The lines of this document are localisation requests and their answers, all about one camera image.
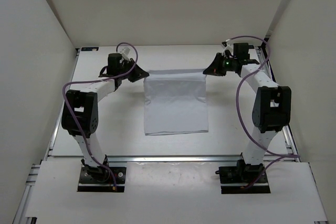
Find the white skirt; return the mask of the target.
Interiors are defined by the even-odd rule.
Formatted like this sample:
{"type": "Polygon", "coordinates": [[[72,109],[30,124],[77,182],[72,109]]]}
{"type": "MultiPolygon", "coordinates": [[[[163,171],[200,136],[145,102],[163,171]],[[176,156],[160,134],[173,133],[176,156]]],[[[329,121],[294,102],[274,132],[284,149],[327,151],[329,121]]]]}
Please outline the white skirt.
{"type": "Polygon", "coordinates": [[[203,69],[151,70],[143,86],[145,135],[208,132],[203,69]]]}

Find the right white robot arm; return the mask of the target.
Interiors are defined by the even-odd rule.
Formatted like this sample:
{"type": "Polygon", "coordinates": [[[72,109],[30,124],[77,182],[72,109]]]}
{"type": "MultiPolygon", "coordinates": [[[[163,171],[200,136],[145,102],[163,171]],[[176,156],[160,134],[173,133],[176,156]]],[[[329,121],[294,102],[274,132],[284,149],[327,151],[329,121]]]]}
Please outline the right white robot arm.
{"type": "Polygon", "coordinates": [[[243,130],[250,139],[242,153],[245,164],[236,168],[236,177],[247,182],[255,175],[252,165],[263,163],[264,155],[272,139],[290,122],[291,89],[274,82],[260,67],[256,59],[250,58],[250,45],[246,42],[230,45],[222,43],[223,52],[218,52],[213,62],[203,71],[207,76],[225,76],[234,72],[241,77],[236,91],[236,109],[242,122],[239,106],[239,93],[244,82],[252,88],[256,97],[251,114],[253,131],[248,132],[242,123],[243,130]]]}

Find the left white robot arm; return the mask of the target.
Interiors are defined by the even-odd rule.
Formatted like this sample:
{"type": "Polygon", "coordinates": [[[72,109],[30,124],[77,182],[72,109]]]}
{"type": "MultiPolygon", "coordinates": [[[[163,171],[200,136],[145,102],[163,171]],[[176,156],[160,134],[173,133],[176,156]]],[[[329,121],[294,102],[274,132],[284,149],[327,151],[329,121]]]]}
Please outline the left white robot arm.
{"type": "Polygon", "coordinates": [[[88,85],[81,90],[63,89],[65,104],[61,126],[77,141],[83,154],[83,166],[98,182],[105,182],[110,176],[107,156],[96,136],[98,103],[117,91],[123,80],[134,83],[149,76],[136,62],[128,57],[127,48],[124,48],[108,55],[108,63],[100,71],[99,80],[78,81],[78,84],[88,85]]]}

